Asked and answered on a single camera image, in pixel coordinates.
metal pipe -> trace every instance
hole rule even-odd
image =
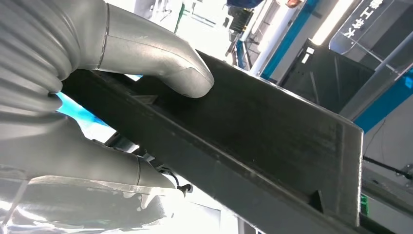
[[[385,58],[379,66],[375,68],[374,75],[377,75],[410,41],[413,39],[413,32],[411,32],[404,40]]]
[[[392,76],[381,78],[379,74],[386,65],[412,41],[413,32],[404,40],[376,67],[374,74],[369,80],[357,91],[353,98],[340,111],[340,115],[355,120],[378,96],[385,92],[386,88],[391,86],[395,80]]]

dark metal part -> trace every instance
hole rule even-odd
[[[382,168],[384,168],[384,169],[390,170],[390,171],[392,171],[392,172],[396,172],[397,174],[404,176],[406,179],[409,179],[409,180],[412,180],[412,179],[413,179],[413,175],[411,175],[409,172],[406,172],[406,171],[404,171],[404,170],[399,170],[399,169],[397,169],[397,168],[391,167],[391,166],[389,166],[389,165],[387,165],[387,164],[384,164],[384,163],[382,163],[382,162],[379,162],[379,161],[374,160],[374,159],[372,159],[372,158],[369,158],[369,157],[367,157],[367,156],[363,156],[363,160],[366,161],[366,162],[370,162],[370,163],[372,163],[372,164],[375,164],[375,165],[377,165],[377,166],[380,166],[380,167],[382,167]]]
[[[324,212],[324,204],[322,201],[321,191],[317,190],[310,196],[309,205],[314,207],[314,209],[320,211],[321,213]]]
[[[201,53],[205,97],[155,78],[78,70],[63,92],[266,233],[359,231],[362,132],[351,122]],[[135,95],[158,95],[145,105]],[[322,192],[325,213],[309,205]]]
[[[406,177],[406,175],[408,175],[406,178],[409,180],[412,180],[413,176],[412,176],[412,172],[413,172],[413,163],[409,163],[406,166],[404,166],[401,171],[403,173],[400,172],[396,172],[396,176],[404,176]]]

